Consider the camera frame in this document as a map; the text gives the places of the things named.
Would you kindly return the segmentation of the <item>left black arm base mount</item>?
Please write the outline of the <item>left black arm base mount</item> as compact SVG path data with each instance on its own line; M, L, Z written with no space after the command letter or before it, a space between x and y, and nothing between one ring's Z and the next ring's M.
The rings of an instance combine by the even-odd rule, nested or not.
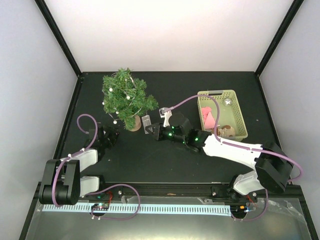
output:
M90 201L96 201L89 210L89 214L92 219L101 220L106 213L110 210L111 203L113 200L113 192L111 190L102 191L107 187L105 178L102 175L97 176L98 187L96 190L89 192L89 187L86 183L86 180L96 180L95 176L85 176L80 180L81 190L80 190L80 200L89 199Z

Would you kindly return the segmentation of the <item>yellow-green plastic basket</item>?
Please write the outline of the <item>yellow-green plastic basket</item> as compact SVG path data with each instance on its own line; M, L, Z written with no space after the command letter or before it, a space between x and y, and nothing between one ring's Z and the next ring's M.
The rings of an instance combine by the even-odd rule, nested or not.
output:
M217 123L217 128L229 125L235 129L235 137L228 139L240 142L248 137L246 124L234 90L207 90L199 91L197 94L199 95L197 98L197 106L202 130L205 129L201 108L210 107L211 113ZM231 106L223 105L223 100L226 98L232 99L233 104ZM205 131L212 133L213 128Z

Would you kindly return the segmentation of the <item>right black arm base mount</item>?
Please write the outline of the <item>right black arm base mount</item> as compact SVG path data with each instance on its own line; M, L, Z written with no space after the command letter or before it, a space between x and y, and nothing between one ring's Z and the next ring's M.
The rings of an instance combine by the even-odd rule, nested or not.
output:
M257 197L251 193L241 195L228 185L214 185L211 187L211 196L213 200L224 203L245 204L250 201L256 203Z

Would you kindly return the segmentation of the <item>gingerbread figure ornament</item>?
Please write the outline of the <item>gingerbread figure ornament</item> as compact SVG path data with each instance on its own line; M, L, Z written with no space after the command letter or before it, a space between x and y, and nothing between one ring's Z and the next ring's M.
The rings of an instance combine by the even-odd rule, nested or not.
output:
M236 136L235 129L230 125L224 125L221 128L218 128L216 131L217 135L221 138L233 138Z

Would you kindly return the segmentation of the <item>clear plastic battery box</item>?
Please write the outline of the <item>clear plastic battery box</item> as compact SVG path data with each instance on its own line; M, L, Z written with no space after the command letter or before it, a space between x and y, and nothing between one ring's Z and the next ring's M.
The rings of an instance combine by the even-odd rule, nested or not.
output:
M149 134L148 127L152 124L150 116L148 114L142 116L141 122L143 125L144 133Z

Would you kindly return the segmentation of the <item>pink paper ornament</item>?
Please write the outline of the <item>pink paper ornament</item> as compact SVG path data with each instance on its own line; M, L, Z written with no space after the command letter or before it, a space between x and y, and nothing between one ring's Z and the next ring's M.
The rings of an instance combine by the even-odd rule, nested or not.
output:
M213 129L216 124L216 119L212 115L212 109L209 106L201 108L203 118L203 127L205 130Z

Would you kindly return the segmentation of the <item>small green christmas tree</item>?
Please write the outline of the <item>small green christmas tree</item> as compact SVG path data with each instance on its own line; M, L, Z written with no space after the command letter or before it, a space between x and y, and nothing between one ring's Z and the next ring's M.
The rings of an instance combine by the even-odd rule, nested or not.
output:
M135 126L135 115L143 117L159 107L156 98L146 94L146 88L146 81L133 77L129 68L103 76L103 110L110 116L116 114L113 122L122 121L130 131Z

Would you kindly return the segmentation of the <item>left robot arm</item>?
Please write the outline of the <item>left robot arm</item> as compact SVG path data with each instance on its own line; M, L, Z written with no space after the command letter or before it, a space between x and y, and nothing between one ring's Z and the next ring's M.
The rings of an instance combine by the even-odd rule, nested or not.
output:
M58 206L75 205L79 198L90 193L95 199L103 199L108 192L106 185L102 184L101 176L81 176L88 167L102 160L107 149L111 149L120 135L117 128L107 125L98 125L97 135L95 129L88 132L88 139L83 148L71 157L50 159L46 162L39 189L38 200L43 205L52 205L52 188L57 170L62 166L55 185L55 201Z

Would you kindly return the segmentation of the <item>silver ball ornament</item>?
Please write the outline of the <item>silver ball ornament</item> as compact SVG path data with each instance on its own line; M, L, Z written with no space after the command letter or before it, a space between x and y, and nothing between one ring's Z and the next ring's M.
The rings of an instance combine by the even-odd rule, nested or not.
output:
M226 107L232 106L233 105L233 101L231 98L225 98L222 102L222 104Z

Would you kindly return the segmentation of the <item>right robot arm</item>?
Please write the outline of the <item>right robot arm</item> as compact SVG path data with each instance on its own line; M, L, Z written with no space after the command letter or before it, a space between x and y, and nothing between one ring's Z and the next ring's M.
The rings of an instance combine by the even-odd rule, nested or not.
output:
M229 183L226 196L234 202L263 189L281 194L290 179L293 164L275 143L249 144L221 138L192 127L181 113L170 116L164 123L150 124L144 129L157 141L181 143L190 151L250 168L250 172L237 174Z

